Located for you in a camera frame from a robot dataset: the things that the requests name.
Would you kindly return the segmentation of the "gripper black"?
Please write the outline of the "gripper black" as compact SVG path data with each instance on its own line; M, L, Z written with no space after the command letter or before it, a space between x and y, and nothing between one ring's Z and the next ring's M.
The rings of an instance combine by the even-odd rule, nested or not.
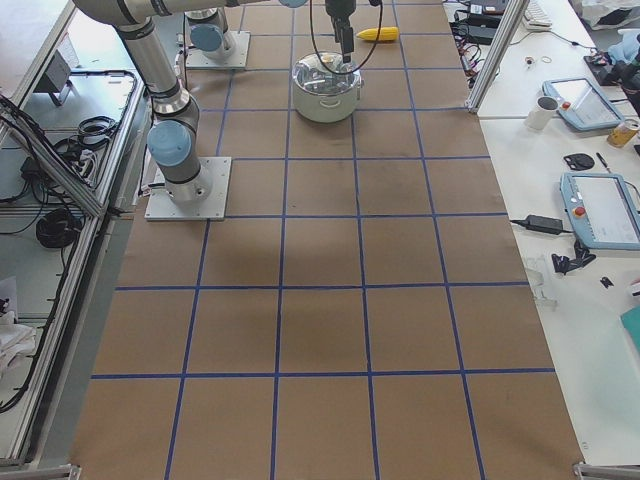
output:
M343 62L349 64L354 52L354 34L348 18L356 10L356 1L326 0L325 10L333 19L335 41L341 44Z

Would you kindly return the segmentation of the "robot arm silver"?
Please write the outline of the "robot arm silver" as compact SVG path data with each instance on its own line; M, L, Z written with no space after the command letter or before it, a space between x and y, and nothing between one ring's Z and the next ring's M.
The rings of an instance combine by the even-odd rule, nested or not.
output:
M216 62L226 60L234 51L233 39L223 7L192 10L185 13L192 45Z
M116 30L152 99L158 123L147 147L164 176L165 189L176 203L206 198L212 177L195 151L199 107L164 53L153 18L239 6L239 1L77 1L91 19Z

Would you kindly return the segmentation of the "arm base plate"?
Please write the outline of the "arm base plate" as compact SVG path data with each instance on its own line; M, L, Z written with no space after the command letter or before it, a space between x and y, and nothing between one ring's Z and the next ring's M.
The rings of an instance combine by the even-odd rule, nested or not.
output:
M187 68L191 70L244 70L250 44L248 31L215 34L215 41L191 38Z
M230 157L200 157L200 172L185 184L166 182L157 170L159 187L150 191L145 219L148 221L191 221L225 218L231 176Z

